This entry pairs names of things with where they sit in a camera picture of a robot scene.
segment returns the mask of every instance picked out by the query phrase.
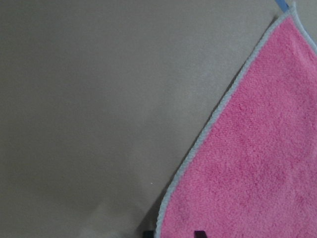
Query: blue tag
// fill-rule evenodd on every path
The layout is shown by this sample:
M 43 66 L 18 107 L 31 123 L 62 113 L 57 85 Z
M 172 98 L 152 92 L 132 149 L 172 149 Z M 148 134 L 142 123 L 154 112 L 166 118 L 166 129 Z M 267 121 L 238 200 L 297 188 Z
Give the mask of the blue tag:
M 285 0 L 275 0 L 275 1 L 283 12 L 286 12 L 288 10 L 288 5 Z

